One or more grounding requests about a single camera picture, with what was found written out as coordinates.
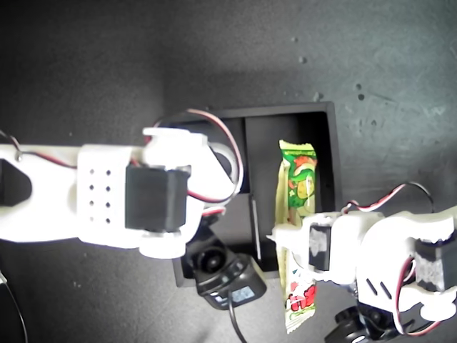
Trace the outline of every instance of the robotic arm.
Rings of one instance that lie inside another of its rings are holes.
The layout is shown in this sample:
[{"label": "robotic arm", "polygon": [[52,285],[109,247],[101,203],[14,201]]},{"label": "robotic arm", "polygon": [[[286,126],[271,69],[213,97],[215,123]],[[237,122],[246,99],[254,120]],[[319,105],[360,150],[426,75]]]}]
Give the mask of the robotic arm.
[{"label": "robotic arm", "polygon": [[[144,134],[151,137],[144,148],[17,150],[0,145],[0,159],[25,174],[31,184],[26,201],[0,207],[0,239],[42,242],[78,237],[92,244],[139,248],[148,257],[183,256],[207,207],[188,190],[224,199],[233,192],[233,182],[206,136],[162,128],[144,129]],[[50,158],[59,163],[50,163]]]},{"label": "robotic arm", "polygon": [[[435,214],[331,212],[307,217],[297,229],[273,229],[316,280],[353,287],[357,306],[336,316],[326,343],[421,336],[456,313],[457,207]],[[430,324],[409,332],[400,313],[422,303]]]}]

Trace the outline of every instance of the cartoon character print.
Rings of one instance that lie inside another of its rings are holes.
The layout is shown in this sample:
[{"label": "cartoon character print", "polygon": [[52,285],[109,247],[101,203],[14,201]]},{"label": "cartoon character print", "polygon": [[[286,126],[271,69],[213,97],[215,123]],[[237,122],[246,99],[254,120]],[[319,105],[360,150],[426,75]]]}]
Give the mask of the cartoon character print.
[{"label": "cartoon character print", "polygon": [[313,156],[296,156],[284,154],[284,158],[290,163],[288,175],[288,207],[289,222],[300,224],[300,218],[314,212],[314,207],[308,200],[314,195],[315,171],[317,160],[314,151]]},{"label": "cartoon character print", "polygon": [[308,306],[314,304],[314,297],[316,296],[316,286],[310,286],[308,289],[305,286],[298,284],[297,282],[291,283],[292,293],[288,296],[286,301],[286,308],[289,308],[293,312],[305,309]]}]

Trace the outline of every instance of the black tray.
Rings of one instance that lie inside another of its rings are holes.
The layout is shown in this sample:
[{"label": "black tray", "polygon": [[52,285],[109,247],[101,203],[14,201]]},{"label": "black tray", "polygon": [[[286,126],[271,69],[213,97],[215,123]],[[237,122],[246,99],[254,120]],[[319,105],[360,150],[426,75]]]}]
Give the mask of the black tray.
[{"label": "black tray", "polygon": [[[245,166],[241,193],[227,206],[226,215],[212,229],[235,252],[253,256],[267,277],[278,277],[276,246],[266,238],[274,226],[275,196],[281,150],[278,142],[311,143],[316,150],[316,211],[341,208],[340,162],[333,103],[256,107],[213,111],[237,141]],[[206,122],[179,127],[227,144],[217,128]],[[178,287],[194,285],[184,259],[173,261]]]}]

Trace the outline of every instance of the cable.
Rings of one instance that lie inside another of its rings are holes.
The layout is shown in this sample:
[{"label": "cable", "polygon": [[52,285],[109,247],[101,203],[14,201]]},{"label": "cable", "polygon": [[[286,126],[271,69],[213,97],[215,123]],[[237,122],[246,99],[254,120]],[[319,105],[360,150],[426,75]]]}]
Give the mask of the cable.
[{"label": "cable", "polygon": [[236,321],[236,316],[235,316],[235,309],[233,308],[233,298],[232,298],[232,293],[231,290],[228,290],[228,295],[227,295],[227,301],[228,301],[228,312],[230,313],[230,320],[231,324],[233,325],[233,328],[235,329],[236,335],[240,339],[242,343],[248,343],[246,339],[244,338],[243,334],[241,333],[241,330],[238,326],[238,322]]},{"label": "cable", "polygon": [[54,164],[57,164],[58,166],[63,166],[65,168],[70,168],[70,169],[78,169],[77,166],[72,166],[70,164],[67,164],[65,162],[62,162],[52,156],[48,156],[48,155],[45,155],[45,154],[42,154],[41,152],[35,152],[35,151],[20,151],[20,155],[32,155],[32,156],[36,156],[36,157],[39,157],[40,159],[44,159],[48,162],[51,162],[51,163],[54,163]]},{"label": "cable", "polygon": [[45,159],[48,162],[57,164],[58,166],[63,166],[65,168],[70,168],[70,169],[77,169],[77,166],[72,166],[70,164],[67,164],[63,161],[60,161],[59,159],[56,159],[55,157],[48,156],[46,154],[42,154],[41,152],[35,152],[35,151],[22,151],[21,150],[21,145],[19,144],[18,140],[9,134],[5,134],[2,130],[0,130],[0,136],[4,137],[6,140],[9,141],[11,145],[16,148],[16,160],[21,161],[23,155],[31,155],[31,156],[36,156],[39,157],[40,159]]},{"label": "cable", "polygon": [[430,202],[431,213],[435,212],[435,203],[433,201],[433,197],[431,196],[431,194],[427,190],[427,188],[425,188],[421,184],[418,184],[417,182],[406,182],[405,184],[400,184],[397,187],[395,187],[394,189],[392,189],[387,195],[380,198],[377,202],[375,202],[371,205],[368,205],[368,206],[361,206],[358,202],[356,202],[355,200],[352,200],[352,201],[348,202],[348,204],[345,207],[343,207],[341,212],[344,214],[347,214],[349,211],[349,208],[351,208],[352,206],[354,206],[355,208],[357,208],[359,211],[362,211],[362,212],[374,211],[374,210],[378,209],[379,207],[383,206],[390,199],[392,199],[397,193],[399,193],[406,186],[413,186],[413,187],[419,188],[427,196],[428,201]]},{"label": "cable", "polygon": [[27,334],[26,323],[24,321],[24,318],[22,317],[22,313],[21,313],[21,310],[19,309],[19,305],[17,304],[16,298],[14,297],[13,292],[9,288],[8,284],[6,282],[3,283],[3,284],[5,285],[6,289],[8,289],[9,295],[13,299],[14,306],[16,307],[17,314],[19,315],[19,319],[21,320],[22,329],[24,330],[24,342],[25,343],[29,343],[29,336]]},{"label": "cable", "polygon": [[213,214],[225,214],[225,212],[226,212],[225,207],[209,207],[209,208],[203,210],[203,213],[201,214],[201,216],[207,217],[207,216],[211,216]]},{"label": "cable", "polygon": [[[206,111],[200,111],[198,109],[188,109],[186,112],[191,113],[191,114],[196,114],[198,116],[202,116],[203,118],[205,118],[206,120],[215,124],[218,128],[221,129],[221,131],[226,135],[228,141],[230,142],[231,148],[233,149],[233,152],[236,157],[236,163],[237,163],[237,167],[238,167],[238,175],[237,175],[236,183],[234,184],[233,191],[227,197],[225,197],[223,199],[214,199],[212,197],[207,197],[205,195],[199,194],[197,192],[193,192],[191,190],[188,191],[188,195],[190,197],[193,197],[200,201],[206,202],[208,204],[220,204],[222,202],[227,202],[229,200],[232,200],[239,193],[239,191],[241,189],[241,185],[243,184],[243,176],[244,176],[243,160],[241,158],[241,153],[238,148],[238,144],[236,143],[229,128],[214,114],[208,113]],[[163,120],[164,119],[159,119],[158,121],[156,121],[156,123],[154,123],[154,127],[159,127]]]},{"label": "cable", "polygon": [[406,270],[413,261],[414,259],[412,257],[409,257],[406,259],[406,261],[403,263],[403,266],[401,267],[395,293],[395,313],[393,313],[393,323],[395,324],[395,328],[397,329],[398,333],[405,334],[407,336],[418,337],[428,334],[429,332],[434,330],[441,322],[431,322],[424,329],[421,328],[420,330],[414,332],[405,332],[404,326],[401,324],[399,309],[401,287],[403,286],[405,280]]}]

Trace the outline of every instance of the green snack package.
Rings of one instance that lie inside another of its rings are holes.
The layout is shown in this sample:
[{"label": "green snack package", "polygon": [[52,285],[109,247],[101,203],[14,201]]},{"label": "green snack package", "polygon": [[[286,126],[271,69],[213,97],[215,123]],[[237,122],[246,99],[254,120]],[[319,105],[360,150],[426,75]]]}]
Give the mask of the green snack package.
[{"label": "green snack package", "polygon": [[281,185],[276,192],[276,221],[301,227],[301,219],[316,210],[316,152],[311,144],[279,141],[279,147],[283,161],[278,175]]},{"label": "green snack package", "polygon": [[[301,227],[301,220],[315,212],[317,158],[311,144],[279,142],[283,160],[276,190],[276,225]],[[278,271],[285,304],[287,333],[314,315],[316,281],[301,268],[290,250],[276,245]]]}]

